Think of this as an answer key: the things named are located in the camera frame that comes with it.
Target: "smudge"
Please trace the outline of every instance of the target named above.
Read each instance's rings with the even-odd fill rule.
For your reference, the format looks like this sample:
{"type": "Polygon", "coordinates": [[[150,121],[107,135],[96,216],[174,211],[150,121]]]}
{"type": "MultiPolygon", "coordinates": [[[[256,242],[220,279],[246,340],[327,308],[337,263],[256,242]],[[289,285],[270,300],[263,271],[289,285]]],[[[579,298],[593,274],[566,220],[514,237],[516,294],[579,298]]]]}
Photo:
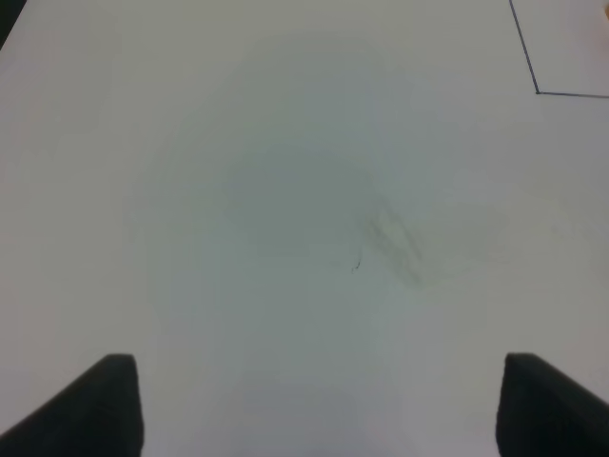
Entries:
{"type": "Polygon", "coordinates": [[[364,235],[407,286],[427,288],[502,260],[508,221],[479,205],[436,205],[406,223],[386,199],[365,219],[364,235]]]}

